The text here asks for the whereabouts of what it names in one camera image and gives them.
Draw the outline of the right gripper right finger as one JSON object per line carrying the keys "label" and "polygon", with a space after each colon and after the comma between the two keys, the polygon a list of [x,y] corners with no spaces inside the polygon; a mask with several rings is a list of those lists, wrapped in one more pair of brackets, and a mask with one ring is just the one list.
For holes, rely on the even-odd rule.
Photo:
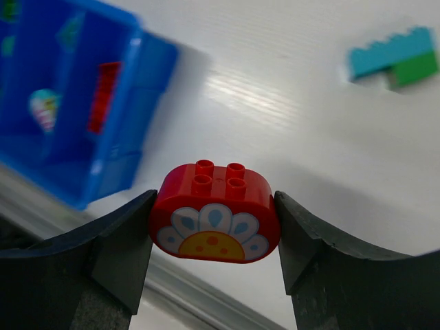
{"label": "right gripper right finger", "polygon": [[280,263],[299,329],[438,329],[439,253],[367,243],[274,195]]}

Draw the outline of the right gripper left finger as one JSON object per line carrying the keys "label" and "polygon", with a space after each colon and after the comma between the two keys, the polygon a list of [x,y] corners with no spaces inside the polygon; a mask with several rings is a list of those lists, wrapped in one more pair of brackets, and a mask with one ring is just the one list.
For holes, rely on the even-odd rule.
{"label": "right gripper left finger", "polygon": [[128,329],[151,255],[149,190],[26,249],[1,251],[2,329]]}

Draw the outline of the red flower print lego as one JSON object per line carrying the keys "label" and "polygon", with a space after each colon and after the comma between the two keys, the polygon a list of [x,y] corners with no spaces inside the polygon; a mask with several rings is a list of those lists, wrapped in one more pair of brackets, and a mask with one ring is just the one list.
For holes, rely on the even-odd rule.
{"label": "red flower print lego", "polygon": [[148,218],[158,248],[183,259],[252,263],[281,239],[267,180],[240,163],[201,159],[165,177]]}

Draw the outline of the teal flower print lego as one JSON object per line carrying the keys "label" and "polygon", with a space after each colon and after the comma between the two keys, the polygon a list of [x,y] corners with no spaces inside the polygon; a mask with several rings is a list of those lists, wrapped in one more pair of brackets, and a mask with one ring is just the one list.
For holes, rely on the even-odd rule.
{"label": "teal flower print lego", "polygon": [[28,103],[35,123],[44,133],[52,133],[61,104],[61,95],[52,89],[39,89],[31,93]]}

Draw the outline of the red square lego brick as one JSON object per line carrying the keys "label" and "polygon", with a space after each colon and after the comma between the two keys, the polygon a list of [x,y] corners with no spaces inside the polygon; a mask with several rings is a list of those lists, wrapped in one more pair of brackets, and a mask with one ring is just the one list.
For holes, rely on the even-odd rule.
{"label": "red square lego brick", "polygon": [[113,101],[121,62],[110,62],[99,65],[98,79],[93,94],[88,121],[88,132],[100,134]]}

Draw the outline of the teal and green lego stack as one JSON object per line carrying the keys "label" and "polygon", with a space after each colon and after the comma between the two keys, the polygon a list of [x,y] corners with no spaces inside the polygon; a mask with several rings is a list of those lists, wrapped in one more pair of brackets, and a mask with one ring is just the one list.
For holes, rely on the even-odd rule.
{"label": "teal and green lego stack", "polygon": [[346,55],[351,82],[374,74],[387,74],[391,89],[399,89],[439,73],[435,36],[431,28],[414,26],[404,33],[393,33]]}

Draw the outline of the teal green number lego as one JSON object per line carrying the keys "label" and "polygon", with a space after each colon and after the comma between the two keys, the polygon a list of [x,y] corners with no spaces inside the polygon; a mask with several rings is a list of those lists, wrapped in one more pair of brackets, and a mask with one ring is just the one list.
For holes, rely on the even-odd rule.
{"label": "teal green number lego", "polygon": [[83,20],[84,14],[77,13],[69,17],[57,32],[57,41],[65,50],[72,51],[75,48]]}

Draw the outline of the green two-stud lego brick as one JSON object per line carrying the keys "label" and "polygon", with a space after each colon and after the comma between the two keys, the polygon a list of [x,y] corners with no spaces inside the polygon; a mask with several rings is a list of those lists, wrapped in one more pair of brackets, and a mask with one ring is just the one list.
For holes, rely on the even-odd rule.
{"label": "green two-stud lego brick", "polygon": [[0,0],[1,20],[13,23],[17,20],[19,14],[18,0]]}

